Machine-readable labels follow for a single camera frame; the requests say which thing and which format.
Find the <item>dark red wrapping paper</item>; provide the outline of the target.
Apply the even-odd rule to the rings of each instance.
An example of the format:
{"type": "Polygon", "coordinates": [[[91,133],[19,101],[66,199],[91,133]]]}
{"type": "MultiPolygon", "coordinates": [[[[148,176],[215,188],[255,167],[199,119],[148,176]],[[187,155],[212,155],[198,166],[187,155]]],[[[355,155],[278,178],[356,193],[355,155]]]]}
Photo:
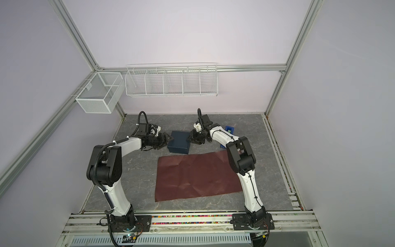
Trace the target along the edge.
{"type": "Polygon", "coordinates": [[[241,192],[227,152],[162,156],[157,163],[155,202],[241,192]]]}

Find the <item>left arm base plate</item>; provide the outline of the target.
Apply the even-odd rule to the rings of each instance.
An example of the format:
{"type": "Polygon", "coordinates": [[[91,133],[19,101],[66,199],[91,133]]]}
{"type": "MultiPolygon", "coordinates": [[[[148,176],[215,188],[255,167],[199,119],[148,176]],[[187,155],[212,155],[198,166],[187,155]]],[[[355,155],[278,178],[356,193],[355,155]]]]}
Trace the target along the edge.
{"type": "Polygon", "coordinates": [[[148,232],[150,230],[152,216],[137,215],[131,219],[127,217],[109,216],[109,227],[113,233],[148,232]]]}

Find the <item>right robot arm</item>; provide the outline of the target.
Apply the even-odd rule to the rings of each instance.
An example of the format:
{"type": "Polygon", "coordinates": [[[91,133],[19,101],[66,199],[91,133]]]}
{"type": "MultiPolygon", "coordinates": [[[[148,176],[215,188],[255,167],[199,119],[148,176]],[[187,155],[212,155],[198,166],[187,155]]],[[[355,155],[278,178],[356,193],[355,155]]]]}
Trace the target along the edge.
{"type": "Polygon", "coordinates": [[[193,125],[189,139],[194,144],[216,141],[226,148],[231,169],[238,176],[244,194],[247,225],[258,228],[267,223],[268,213],[260,199],[255,180],[256,157],[247,137],[235,136],[210,120],[201,109],[197,110],[198,120],[193,125]]]}

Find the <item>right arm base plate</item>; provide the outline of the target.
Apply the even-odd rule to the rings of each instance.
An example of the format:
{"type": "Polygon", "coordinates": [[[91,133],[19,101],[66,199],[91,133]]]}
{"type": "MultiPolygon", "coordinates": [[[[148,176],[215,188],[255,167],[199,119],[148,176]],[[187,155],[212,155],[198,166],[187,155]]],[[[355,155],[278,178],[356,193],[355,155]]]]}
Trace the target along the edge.
{"type": "Polygon", "coordinates": [[[233,214],[230,223],[233,225],[234,230],[274,230],[274,220],[271,214],[266,213],[262,216],[251,216],[246,213],[233,214]]]}

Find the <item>dark blue gift box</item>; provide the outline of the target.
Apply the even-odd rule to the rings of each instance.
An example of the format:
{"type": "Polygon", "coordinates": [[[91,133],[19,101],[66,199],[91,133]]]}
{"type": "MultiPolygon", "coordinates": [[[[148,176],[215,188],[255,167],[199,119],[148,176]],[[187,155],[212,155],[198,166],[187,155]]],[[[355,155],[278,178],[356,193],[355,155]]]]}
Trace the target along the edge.
{"type": "Polygon", "coordinates": [[[190,133],[183,131],[172,131],[173,138],[167,145],[170,153],[189,154],[190,149],[190,133]]]}

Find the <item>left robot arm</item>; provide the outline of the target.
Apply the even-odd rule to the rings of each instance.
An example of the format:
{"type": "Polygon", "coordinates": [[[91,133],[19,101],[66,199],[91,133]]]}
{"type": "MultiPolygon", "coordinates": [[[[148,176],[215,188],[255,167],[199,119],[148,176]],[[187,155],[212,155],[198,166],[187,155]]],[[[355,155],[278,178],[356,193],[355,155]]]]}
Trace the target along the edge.
{"type": "Polygon", "coordinates": [[[121,184],[122,158],[134,151],[159,150],[173,138],[161,131],[161,127],[148,122],[144,111],[138,115],[131,135],[109,144],[94,147],[86,172],[88,180],[103,193],[110,209],[106,211],[110,223],[137,224],[132,204],[126,198],[121,184]]]}

